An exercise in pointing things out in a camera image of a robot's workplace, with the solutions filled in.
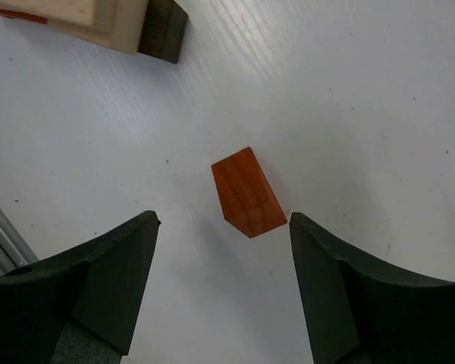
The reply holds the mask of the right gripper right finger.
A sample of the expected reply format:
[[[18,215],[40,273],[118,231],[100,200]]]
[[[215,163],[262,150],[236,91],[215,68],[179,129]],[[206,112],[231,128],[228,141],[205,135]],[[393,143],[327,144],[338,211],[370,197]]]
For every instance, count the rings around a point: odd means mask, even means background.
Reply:
[[[455,363],[455,283],[406,270],[302,213],[290,241],[316,363]]]

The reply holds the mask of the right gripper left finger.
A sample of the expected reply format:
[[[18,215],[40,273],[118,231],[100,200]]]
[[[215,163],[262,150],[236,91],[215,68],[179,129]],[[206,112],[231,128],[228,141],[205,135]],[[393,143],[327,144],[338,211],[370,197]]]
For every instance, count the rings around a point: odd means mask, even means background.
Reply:
[[[117,363],[130,352],[160,222],[145,211],[0,276],[0,363]]]

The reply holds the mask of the orange arch block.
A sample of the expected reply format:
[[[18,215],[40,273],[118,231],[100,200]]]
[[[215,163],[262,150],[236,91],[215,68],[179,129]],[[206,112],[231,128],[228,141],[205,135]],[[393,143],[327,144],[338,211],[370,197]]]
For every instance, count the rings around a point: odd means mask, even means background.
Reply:
[[[38,24],[47,24],[48,20],[44,17],[40,17],[34,14],[23,13],[20,11],[10,11],[0,9],[0,17],[8,18],[8,19],[21,19],[27,20]]]

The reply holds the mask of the orange triangular roof block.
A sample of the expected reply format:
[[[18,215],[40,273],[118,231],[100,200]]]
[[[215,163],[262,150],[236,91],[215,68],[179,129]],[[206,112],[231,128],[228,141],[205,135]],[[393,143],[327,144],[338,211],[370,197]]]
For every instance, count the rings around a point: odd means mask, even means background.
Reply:
[[[248,238],[287,223],[254,151],[246,147],[212,165],[225,221]]]

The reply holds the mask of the long light wood block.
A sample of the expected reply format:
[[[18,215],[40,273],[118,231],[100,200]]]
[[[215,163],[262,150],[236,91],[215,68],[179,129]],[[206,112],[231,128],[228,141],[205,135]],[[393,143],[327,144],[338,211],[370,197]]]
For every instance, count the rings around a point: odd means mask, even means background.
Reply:
[[[147,1],[0,1],[0,9],[34,14],[58,32],[115,51],[138,52]]]

